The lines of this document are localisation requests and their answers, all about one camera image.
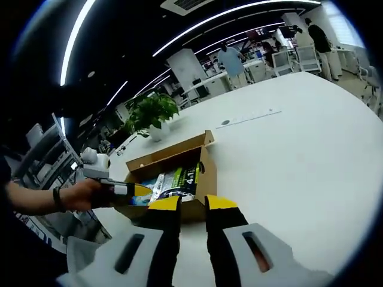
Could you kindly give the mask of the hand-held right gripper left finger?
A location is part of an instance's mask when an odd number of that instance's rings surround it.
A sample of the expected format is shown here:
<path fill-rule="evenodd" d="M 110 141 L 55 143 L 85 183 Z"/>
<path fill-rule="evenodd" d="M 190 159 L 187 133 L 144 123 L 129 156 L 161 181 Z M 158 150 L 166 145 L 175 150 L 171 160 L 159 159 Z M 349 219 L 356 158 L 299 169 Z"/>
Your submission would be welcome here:
<path fill-rule="evenodd" d="M 132 225 L 103 245 L 70 237 L 68 272 L 58 286 L 172 286 L 180 248 L 181 199 L 173 196 L 149 205 Z"/>

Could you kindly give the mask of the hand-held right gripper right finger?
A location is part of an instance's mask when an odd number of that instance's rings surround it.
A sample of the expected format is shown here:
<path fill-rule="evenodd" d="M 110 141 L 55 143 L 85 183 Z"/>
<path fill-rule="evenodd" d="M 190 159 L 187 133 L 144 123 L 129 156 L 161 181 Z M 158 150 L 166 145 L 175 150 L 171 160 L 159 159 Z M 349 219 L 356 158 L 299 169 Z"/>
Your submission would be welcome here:
<path fill-rule="evenodd" d="M 205 196 L 207 248 L 217 286 L 329 286 L 333 276 L 301 265 L 292 248 L 238 205 Z"/>

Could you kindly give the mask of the person's left hand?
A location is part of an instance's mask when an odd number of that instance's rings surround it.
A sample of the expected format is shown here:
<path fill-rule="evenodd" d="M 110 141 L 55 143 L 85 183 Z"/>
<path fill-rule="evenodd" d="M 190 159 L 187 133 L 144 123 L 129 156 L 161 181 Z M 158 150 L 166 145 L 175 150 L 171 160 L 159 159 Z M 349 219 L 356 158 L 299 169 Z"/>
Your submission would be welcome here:
<path fill-rule="evenodd" d="M 109 207 L 114 193 L 110 186 L 94 179 L 85 179 L 75 185 L 61 189 L 61 202 L 66 210 L 89 211 Z"/>

